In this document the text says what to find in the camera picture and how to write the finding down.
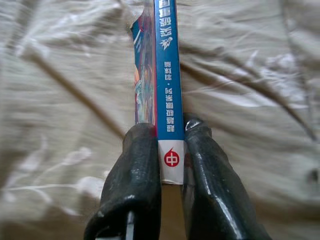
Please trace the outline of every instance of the wrinkled cloth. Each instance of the wrinkled cloth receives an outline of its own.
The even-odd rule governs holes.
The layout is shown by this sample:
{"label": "wrinkled cloth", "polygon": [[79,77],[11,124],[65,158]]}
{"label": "wrinkled cloth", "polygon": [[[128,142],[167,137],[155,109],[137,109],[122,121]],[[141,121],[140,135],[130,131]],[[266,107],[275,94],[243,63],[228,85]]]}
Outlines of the wrinkled cloth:
{"label": "wrinkled cloth", "polygon": [[[79,240],[134,124],[139,0],[0,0],[0,239]],[[183,108],[275,240],[320,235],[318,0],[178,0]],[[166,186],[160,239],[185,239]]]}

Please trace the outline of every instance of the book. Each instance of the book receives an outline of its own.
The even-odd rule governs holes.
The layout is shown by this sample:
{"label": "book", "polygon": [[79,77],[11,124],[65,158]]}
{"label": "book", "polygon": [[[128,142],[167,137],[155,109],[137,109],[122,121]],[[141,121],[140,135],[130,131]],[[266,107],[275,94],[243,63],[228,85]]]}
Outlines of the book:
{"label": "book", "polygon": [[162,182],[183,184],[185,137],[176,0],[145,0],[131,32],[135,122],[155,125]]}

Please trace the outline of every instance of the bed sheet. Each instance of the bed sheet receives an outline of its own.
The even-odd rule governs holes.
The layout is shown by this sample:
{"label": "bed sheet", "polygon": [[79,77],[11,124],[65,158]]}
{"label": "bed sheet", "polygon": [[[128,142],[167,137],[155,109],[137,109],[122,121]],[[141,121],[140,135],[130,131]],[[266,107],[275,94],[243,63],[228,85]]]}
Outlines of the bed sheet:
{"label": "bed sheet", "polygon": [[[318,0],[178,0],[183,107],[275,240],[320,235]],[[0,239],[78,240],[134,124],[138,0],[0,0]],[[185,239],[179,189],[162,240]]]}

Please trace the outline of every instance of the red circle logo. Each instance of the red circle logo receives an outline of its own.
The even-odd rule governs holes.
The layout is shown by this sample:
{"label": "red circle logo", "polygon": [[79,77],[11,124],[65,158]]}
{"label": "red circle logo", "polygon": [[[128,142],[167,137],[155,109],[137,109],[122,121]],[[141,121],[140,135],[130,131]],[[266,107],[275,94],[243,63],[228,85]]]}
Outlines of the red circle logo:
{"label": "red circle logo", "polygon": [[172,148],[164,155],[164,162],[169,167],[177,166],[179,164],[179,160],[178,153],[172,151]]}

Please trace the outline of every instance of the book spine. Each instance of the book spine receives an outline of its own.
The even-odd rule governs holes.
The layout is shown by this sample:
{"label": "book spine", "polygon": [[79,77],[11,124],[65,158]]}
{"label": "book spine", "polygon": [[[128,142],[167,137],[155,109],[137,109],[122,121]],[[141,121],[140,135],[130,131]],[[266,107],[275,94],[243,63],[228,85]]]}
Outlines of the book spine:
{"label": "book spine", "polygon": [[162,181],[182,184],[184,123],[175,0],[154,0],[156,126]]}

